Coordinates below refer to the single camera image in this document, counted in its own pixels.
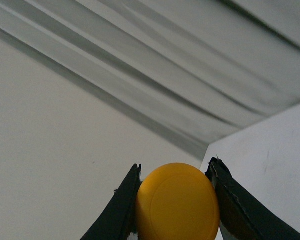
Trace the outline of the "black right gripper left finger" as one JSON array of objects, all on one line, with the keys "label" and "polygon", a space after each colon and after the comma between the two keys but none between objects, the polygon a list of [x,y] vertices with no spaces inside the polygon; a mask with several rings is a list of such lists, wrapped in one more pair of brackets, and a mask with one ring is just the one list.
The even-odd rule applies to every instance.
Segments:
[{"label": "black right gripper left finger", "polygon": [[83,240],[127,240],[136,229],[135,205],[141,186],[141,164],[134,164]]}]

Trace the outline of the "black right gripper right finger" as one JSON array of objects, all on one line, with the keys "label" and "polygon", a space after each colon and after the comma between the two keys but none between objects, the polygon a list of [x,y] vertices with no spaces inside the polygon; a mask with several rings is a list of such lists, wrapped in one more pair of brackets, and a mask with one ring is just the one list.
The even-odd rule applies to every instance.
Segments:
[{"label": "black right gripper right finger", "polygon": [[240,185],[221,159],[213,157],[205,175],[216,192],[224,240],[300,240],[300,233]]}]

